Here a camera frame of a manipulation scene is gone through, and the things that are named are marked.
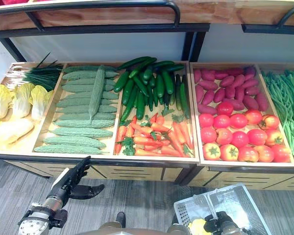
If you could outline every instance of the wooden produce bin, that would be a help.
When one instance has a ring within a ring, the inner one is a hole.
[[[285,65],[285,64],[275,64],[275,65],[266,65],[266,64],[243,64],[243,63],[190,63],[191,68],[191,78],[192,78],[192,87],[193,87],[193,100],[196,104],[196,93],[195,93],[195,82],[194,82],[194,70],[196,69],[214,69],[214,70],[224,70],[229,68],[246,68],[254,66],[256,68],[255,78],[259,80],[258,87],[266,95],[269,108],[266,112],[262,114],[273,114],[278,117],[273,101],[268,93],[266,84],[261,75],[260,68],[267,69],[270,71],[273,68],[276,71],[284,71],[285,69],[294,69],[294,65]],[[250,189],[272,189],[272,185],[275,185],[274,189],[283,189],[288,190],[286,187],[281,185],[280,182],[287,182],[288,179],[294,177],[294,158],[291,156],[290,163],[249,163],[249,162],[226,162],[226,161],[208,161],[203,157],[202,146],[200,136],[200,125],[199,117],[200,114],[197,108],[195,110],[195,119],[196,119],[196,130],[197,130],[197,139],[198,139],[198,151],[200,158],[200,165],[197,170],[193,170],[193,178],[186,181],[190,186],[201,186],[207,188],[221,188],[228,185],[236,183],[244,183]],[[242,111],[234,111],[233,113],[242,113],[247,109],[245,108]],[[250,129],[250,126],[246,126],[244,129],[239,129],[240,131],[247,131]],[[285,137],[284,130],[282,125],[279,124],[278,130],[284,136],[283,142],[289,147],[288,141]]]
[[[185,74],[188,80],[188,90],[190,94],[189,102],[191,107],[191,118],[189,120],[190,132],[194,133],[194,145],[197,145],[195,118],[194,118],[194,105],[192,103],[192,87],[190,83],[190,71],[189,64],[187,62],[179,62],[184,64],[185,69],[181,71],[181,74]],[[31,64],[35,66],[35,63],[14,63],[13,66],[28,67]],[[64,68],[75,65],[107,65],[117,67],[121,63],[65,63]],[[45,137],[54,136],[50,130],[54,130],[56,126],[53,122],[59,117],[58,108],[56,104],[59,100],[63,99],[70,93],[62,89],[62,85],[66,83],[63,79],[62,72],[54,89],[52,101],[48,105],[48,109],[45,112],[44,118],[37,124],[37,131],[35,135],[26,137],[26,146],[24,148],[14,148],[13,151],[0,150],[0,159],[6,160],[8,163],[20,167],[24,170],[33,172],[35,174],[50,177],[58,176],[61,171],[66,167],[74,167],[74,165],[86,156],[91,156],[91,168],[88,170],[88,178],[96,179],[128,179],[128,180],[156,180],[156,181],[180,181],[181,177],[185,175],[191,167],[199,162],[199,155],[196,148],[194,152],[195,156],[192,158],[180,158],[180,157],[150,157],[150,156],[126,156],[126,155],[113,155],[115,140],[117,136],[117,129],[122,114],[122,92],[119,94],[119,99],[115,100],[117,104],[111,104],[117,108],[115,124],[107,130],[113,132],[111,138],[102,139],[106,144],[106,148],[103,149],[105,154],[63,154],[63,153],[38,153],[34,151],[34,148],[44,145],[43,139]],[[163,106],[158,105],[159,112],[163,110]]]

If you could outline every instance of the red fruit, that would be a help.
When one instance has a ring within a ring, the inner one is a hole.
[[[228,144],[231,143],[233,135],[232,132],[230,132],[226,128],[220,128],[216,130],[217,133],[217,140],[216,142],[218,144]]]
[[[245,146],[239,148],[239,157],[238,160],[240,162],[258,162],[259,155],[258,152],[252,147]]]
[[[276,144],[271,147],[274,152],[275,163],[289,163],[291,160],[291,150],[284,145]]]
[[[230,126],[230,118],[227,115],[218,115],[214,118],[214,128],[226,128]]]
[[[230,117],[231,120],[231,127],[235,129],[240,129],[246,127],[247,125],[247,118],[243,114],[233,114]]]
[[[230,116],[234,110],[233,104],[230,102],[224,101],[217,105],[217,114],[228,115]]]
[[[236,131],[232,134],[231,144],[237,148],[243,147],[249,143],[248,135],[243,131]]]
[[[217,134],[212,127],[204,127],[200,130],[201,141],[204,143],[212,143],[216,140]]]
[[[239,157],[239,150],[231,144],[222,145],[220,148],[221,159],[224,161],[237,161]]]
[[[211,114],[200,114],[199,115],[199,125],[200,127],[212,126],[214,123],[214,116]]]
[[[248,110],[245,112],[245,117],[247,118],[248,125],[257,125],[261,122],[263,116],[258,110]]]
[[[267,134],[259,129],[250,130],[247,135],[249,143],[253,145],[264,145],[267,139]]]
[[[272,149],[265,145],[255,146],[254,149],[258,152],[261,163],[271,163],[274,159],[274,152]]]

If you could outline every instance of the sweet potato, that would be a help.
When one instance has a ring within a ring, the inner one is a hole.
[[[197,109],[198,109],[198,112],[200,112],[201,114],[211,114],[211,115],[217,114],[217,110],[208,105],[203,105],[198,103]]]
[[[225,89],[224,88],[220,88],[215,93],[214,102],[215,103],[219,103],[224,97],[225,97]]]
[[[196,85],[195,92],[196,92],[196,102],[199,103],[201,102],[201,99],[204,96],[204,89],[201,85]]]
[[[252,98],[252,97],[250,97],[248,95],[244,96],[243,104],[249,110],[252,110],[252,109],[258,110],[259,109],[259,105],[258,105],[257,101],[254,98]]]
[[[201,81],[199,81],[198,84],[201,85],[203,87],[203,89],[205,89],[207,91],[208,90],[214,90],[215,91],[216,89],[218,89],[218,85],[213,81],[201,80]]]
[[[227,76],[224,79],[222,79],[222,81],[220,82],[220,86],[227,87],[232,85],[233,82],[234,82],[234,76]]]
[[[269,104],[267,101],[267,97],[264,93],[260,92],[255,96],[255,100],[258,103],[259,111],[267,111]]]
[[[214,100],[215,93],[212,90],[206,91],[204,98],[201,101],[201,104],[207,105]]]

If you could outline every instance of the cucumber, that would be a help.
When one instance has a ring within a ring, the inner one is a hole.
[[[175,76],[175,105],[176,105],[176,109],[179,111],[182,110],[180,86],[181,86],[181,78],[180,78],[180,75],[177,74]]]
[[[114,92],[119,92],[120,90],[122,90],[122,88],[126,85],[127,81],[128,81],[128,76],[129,76],[129,71],[125,71],[124,73],[122,73],[122,75],[119,77],[116,85],[114,86]]]
[[[157,58],[149,58],[147,60],[145,60],[144,62],[142,62],[141,64],[139,64],[129,75],[129,78],[133,78],[136,75],[139,74],[139,72],[144,69],[145,67],[147,67],[148,65],[152,64],[153,62],[155,62],[157,60]]]
[[[128,67],[131,67],[135,64],[138,64],[138,63],[141,63],[141,62],[144,62],[145,60],[149,59],[150,56],[143,56],[143,57],[139,57],[139,58],[136,58],[136,59],[133,59],[133,60],[130,60],[130,61],[127,61],[125,62],[124,64],[120,65],[118,67],[118,70],[123,70],[123,69],[127,69]]]
[[[172,79],[167,71],[162,71],[162,77],[165,82],[166,91],[168,94],[172,94],[174,92],[174,85]]]
[[[137,98],[137,109],[136,109],[136,118],[142,120],[145,113],[145,104],[144,104],[144,94],[142,92],[138,93]]]

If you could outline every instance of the green vegetable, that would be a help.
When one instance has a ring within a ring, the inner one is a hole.
[[[76,105],[76,106],[67,106],[62,109],[56,109],[56,113],[64,114],[82,114],[88,112],[89,105]],[[110,105],[100,105],[98,112],[99,113],[115,113],[117,111],[116,107]]]
[[[121,117],[121,121],[125,121],[128,115],[131,113],[134,106],[135,99],[137,97],[137,91],[138,91],[137,86],[134,86],[133,91],[131,92],[130,98],[128,100],[127,107],[124,110],[123,115]]]
[[[156,86],[156,79],[153,74],[150,76],[149,85],[153,88]]]
[[[172,80],[172,83],[173,83],[173,93],[170,95],[169,104],[174,105],[174,102],[175,102],[175,88],[174,88],[175,77],[174,77],[174,74],[172,74],[170,77],[171,77],[171,80]]]
[[[184,65],[168,65],[161,69],[167,72],[175,72],[184,69]]]
[[[88,106],[89,124],[91,124],[93,116],[99,109],[104,85],[104,73],[104,66],[100,66],[96,74],[96,79],[93,85],[93,91],[92,95],[90,96],[90,102]]]
[[[152,75],[152,66],[148,66],[143,75],[144,80],[149,80],[151,75]]]
[[[168,94],[173,94],[174,92],[174,83],[167,71],[162,71],[162,77],[165,82],[166,91]]]
[[[93,90],[93,86],[90,85],[64,85],[62,89],[66,92],[78,93],[78,92],[91,92]],[[103,86],[104,91],[109,92],[113,90],[113,86],[105,85]]]
[[[95,78],[81,78],[77,80],[69,80],[65,85],[93,85]],[[104,80],[105,85],[115,86],[115,82],[110,79]]]
[[[152,64],[152,67],[154,69],[157,69],[157,68],[160,68],[160,67],[163,67],[163,66],[172,66],[172,65],[174,65],[173,61],[165,60],[165,61],[160,61],[158,63]]]
[[[95,78],[98,71],[75,71],[62,76],[64,80],[77,80],[81,78]],[[105,71],[105,77],[115,77],[119,75],[117,72]]]
[[[103,129],[74,127],[60,127],[51,132],[59,136],[85,136],[93,138],[106,138],[113,135],[112,131],[107,131]]]
[[[124,73],[122,73],[116,85],[114,86],[114,89],[113,89],[114,92],[120,92],[123,89],[123,87],[128,82],[128,76],[129,76],[129,71],[125,71]]]
[[[35,152],[39,153],[78,153],[78,154],[102,154],[96,147],[77,146],[68,144],[49,144],[36,147]]]
[[[142,92],[138,93],[137,98],[137,109],[136,109],[136,118],[142,120],[145,113],[145,104],[144,104],[144,94]]]
[[[148,89],[148,94],[149,94],[149,97],[148,97],[149,110],[152,112],[152,110],[153,110],[153,94],[152,94],[151,86],[148,85],[147,89]]]
[[[158,95],[157,95],[157,88],[156,87],[153,89],[152,96],[153,96],[153,102],[155,104],[155,107],[157,107],[158,106]]]
[[[141,62],[144,62],[145,60],[149,59],[150,57],[149,56],[143,56],[143,57],[139,57],[139,58],[136,58],[136,59],[133,59],[133,60],[130,60],[130,61],[127,61],[125,62],[124,64],[120,65],[118,67],[118,70],[123,70],[123,69],[127,69],[135,64],[138,64],[138,63],[141,63]]]
[[[129,75],[129,78],[133,78],[135,76],[137,76],[139,74],[139,72],[144,69],[145,67],[147,67],[148,65],[152,64],[153,62],[155,62],[157,60],[157,58],[148,58],[147,60],[145,60],[144,62],[142,62],[141,64],[139,64]]]
[[[88,113],[81,113],[81,114],[63,114],[58,117],[58,120],[88,120],[89,114]],[[115,120],[116,115],[112,113],[96,113],[93,116],[93,120]]]
[[[148,95],[147,87],[142,83],[142,81],[137,76],[133,77],[133,80],[138,86],[138,88],[142,91],[142,93],[148,97],[149,95]]]
[[[97,148],[105,148],[106,145],[99,140],[89,138],[89,137],[82,137],[82,136],[75,136],[74,138],[70,136],[56,136],[56,137],[48,137],[45,138],[44,143],[47,144],[69,144],[69,145],[79,145],[79,146],[89,146],[89,147],[97,147]]]
[[[75,72],[75,71],[97,71],[99,65],[76,65],[76,66],[69,66],[64,69],[64,72]],[[105,65],[104,69],[106,71],[116,71],[117,69],[112,66]]]
[[[134,86],[134,81],[132,79],[129,79],[127,81],[125,88],[123,89],[123,94],[122,94],[122,104],[123,105],[126,105],[128,103],[129,96],[131,95],[133,86]]]
[[[181,86],[181,78],[180,78],[180,75],[177,74],[175,76],[175,105],[176,105],[176,109],[179,111],[182,110],[180,86]]]
[[[92,120],[91,124],[87,120],[59,120],[54,124],[61,127],[89,127],[89,128],[105,128],[114,125],[114,120]]]
[[[159,98],[163,97],[165,93],[165,85],[164,85],[163,78],[160,74],[158,74],[156,78],[156,87],[157,87],[158,97]]]
[[[185,83],[182,83],[180,86],[180,94],[181,94],[181,104],[182,104],[182,110],[183,110],[184,116],[186,119],[189,119],[190,118],[190,108],[189,108],[189,105],[187,102]]]
[[[68,99],[76,99],[76,98],[90,98],[90,96],[92,95],[92,92],[79,92],[76,94],[70,94],[68,96],[66,96],[63,100],[68,100]],[[115,94],[113,92],[106,92],[103,91],[102,92],[102,97],[103,99],[119,99],[119,95]]]

